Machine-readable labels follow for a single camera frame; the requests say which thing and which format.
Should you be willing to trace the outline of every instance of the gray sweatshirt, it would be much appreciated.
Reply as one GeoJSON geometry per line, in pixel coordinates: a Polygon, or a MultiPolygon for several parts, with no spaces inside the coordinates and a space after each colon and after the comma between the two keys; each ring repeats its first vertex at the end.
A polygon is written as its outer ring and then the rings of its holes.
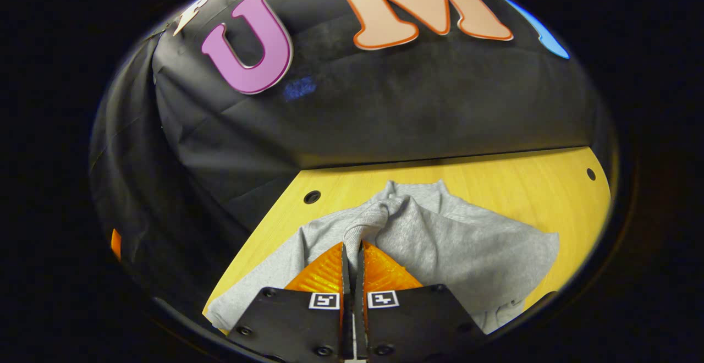
{"type": "Polygon", "coordinates": [[[208,306],[206,317],[230,330],[257,292],[284,288],[341,240],[356,277],[361,240],[377,246],[423,285],[444,283],[483,332],[523,311],[557,257],[556,233],[543,233],[451,195],[442,180],[398,184],[366,203],[302,225],[253,271],[208,306]]]}

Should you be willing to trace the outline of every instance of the pink letter u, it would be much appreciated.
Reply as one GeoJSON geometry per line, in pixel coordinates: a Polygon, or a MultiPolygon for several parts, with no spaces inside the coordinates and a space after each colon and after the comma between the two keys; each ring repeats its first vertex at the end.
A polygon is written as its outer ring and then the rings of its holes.
{"type": "Polygon", "coordinates": [[[259,63],[248,67],[240,62],[224,38],[224,23],[208,34],[201,50],[211,57],[231,87],[244,94],[256,94],[278,83],[288,72],[293,59],[291,37],[264,0],[242,0],[232,10],[232,18],[237,17],[244,17],[264,49],[259,63]]]}

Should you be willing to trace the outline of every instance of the blue light spot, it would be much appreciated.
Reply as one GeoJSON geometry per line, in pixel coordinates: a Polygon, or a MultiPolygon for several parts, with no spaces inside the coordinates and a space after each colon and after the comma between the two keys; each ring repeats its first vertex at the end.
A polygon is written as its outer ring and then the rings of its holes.
{"type": "Polygon", "coordinates": [[[303,95],[315,92],[315,88],[315,83],[312,82],[312,77],[303,77],[300,80],[294,80],[286,84],[286,88],[284,88],[284,97],[286,97],[287,102],[291,102],[291,100],[298,99],[303,95]]]}
{"type": "Polygon", "coordinates": [[[545,48],[547,48],[550,52],[559,57],[570,59],[570,55],[568,54],[568,52],[560,45],[558,40],[553,37],[547,27],[540,23],[540,21],[536,19],[536,17],[531,15],[529,12],[521,8],[520,5],[515,4],[511,0],[506,0],[506,2],[510,4],[511,7],[515,8],[521,15],[523,15],[523,18],[528,20],[528,23],[530,23],[533,28],[538,31],[540,43],[543,44],[545,48]]]}

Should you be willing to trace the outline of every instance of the wooden table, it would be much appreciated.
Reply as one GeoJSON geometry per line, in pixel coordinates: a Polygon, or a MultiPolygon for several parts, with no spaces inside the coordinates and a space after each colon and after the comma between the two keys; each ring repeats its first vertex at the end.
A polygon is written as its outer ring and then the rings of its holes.
{"type": "Polygon", "coordinates": [[[576,273],[598,240],[611,204],[604,172],[588,147],[302,170],[232,260],[206,307],[299,226],[367,202],[388,180],[434,183],[440,179],[450,194],[471,204],[544,233],[560,234],[555,265],[526,298],[525,308],[545,293],[559,290],[576,273]],[[588,176],[588,168],[595,180],[588,176]],[[304,197],[313,190],[321,196],[307,205],[304,197]]]}

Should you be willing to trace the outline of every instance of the letter m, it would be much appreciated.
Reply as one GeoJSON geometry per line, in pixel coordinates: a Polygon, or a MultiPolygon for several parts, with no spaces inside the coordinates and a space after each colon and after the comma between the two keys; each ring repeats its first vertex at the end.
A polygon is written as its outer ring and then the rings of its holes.
{"type": "Polygon", "coordinates": [[[511,40],[513,33],[482,0],[347,0],[362,29],[354,36],[357,47],[377,50],[405,44],[418,37],[418,27],[398,19],[393,2],[439,35],[450,32],[452,2],[460,14],[457,26],[467,35],[491,40],[511,40]]]}

